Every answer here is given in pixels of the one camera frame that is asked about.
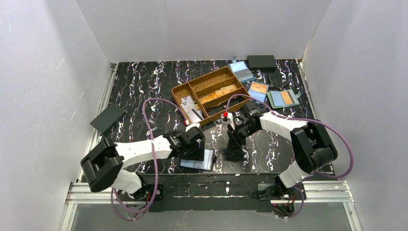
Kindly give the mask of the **black leather card holder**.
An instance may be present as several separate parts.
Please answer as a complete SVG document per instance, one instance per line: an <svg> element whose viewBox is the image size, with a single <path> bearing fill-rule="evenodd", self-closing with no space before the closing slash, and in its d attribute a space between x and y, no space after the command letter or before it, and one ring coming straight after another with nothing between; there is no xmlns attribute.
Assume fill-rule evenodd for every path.
<svg viewBox="0 0 408 231"><path fill-rule="evenodd" d="M216 157L214 156L214 150L205 149L204 150L204 160L181 160L180 166L210 171L212 169L213 163L215 162Z"/></svg>

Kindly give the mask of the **green card wallet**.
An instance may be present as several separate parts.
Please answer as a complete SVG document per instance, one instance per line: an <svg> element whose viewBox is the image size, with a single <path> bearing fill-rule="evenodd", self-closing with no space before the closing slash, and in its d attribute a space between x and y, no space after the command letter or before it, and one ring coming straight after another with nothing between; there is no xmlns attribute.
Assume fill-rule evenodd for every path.
<svg viewBox="0 0 408 231"><path fill-rule="evenodd" d="M268 91L267 92L267 98L273 109L280 109L280 108L299 105L300 96L301 96L301 92L298 92L297 94L295 94L292 89L283 90L283 91Z"/></svg>

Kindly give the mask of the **dark grey card case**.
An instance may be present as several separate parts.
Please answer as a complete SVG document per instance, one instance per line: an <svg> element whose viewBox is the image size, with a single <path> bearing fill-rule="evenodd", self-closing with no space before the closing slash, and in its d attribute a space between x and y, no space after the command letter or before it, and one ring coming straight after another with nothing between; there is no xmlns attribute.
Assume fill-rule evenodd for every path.
<svg viewBox="0 0 408 231"><path fill-rule="evenodd" d="M111 103L90 122L90 125L98 132L105 133L110 130L125 113L125 110Z"/></svg>

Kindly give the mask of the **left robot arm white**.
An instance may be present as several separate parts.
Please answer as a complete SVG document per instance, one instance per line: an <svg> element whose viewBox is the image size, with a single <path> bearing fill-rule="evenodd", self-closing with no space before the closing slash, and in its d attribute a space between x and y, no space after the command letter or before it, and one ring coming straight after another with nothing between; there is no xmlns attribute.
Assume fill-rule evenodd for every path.
<svg viewBox="0 0 408 231"><path fill-rule="evenodd" d="M128 166L150 160L179 157L204 161L205 135L198 126L175 130L153 140L113 142L107 138L98 143L81 161L89 188L93 193L115 188L135 194L144 187L142 179Z"/></svg>

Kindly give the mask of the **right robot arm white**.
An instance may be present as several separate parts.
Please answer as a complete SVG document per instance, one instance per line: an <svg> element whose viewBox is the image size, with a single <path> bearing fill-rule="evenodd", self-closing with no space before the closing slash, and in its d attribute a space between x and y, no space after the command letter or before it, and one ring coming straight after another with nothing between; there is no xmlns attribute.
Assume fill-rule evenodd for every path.
<svg viewBox="0 0 408 231"><path fill-rule="evenodd" d="M338 157L322 124L284 119L272 112L253 113L241 125L228 125L225 154L236 154L246 145L246 138L259 130L274 132L291 141L293 146L294 162L275 178L275 191L288 191Z"/></svg>

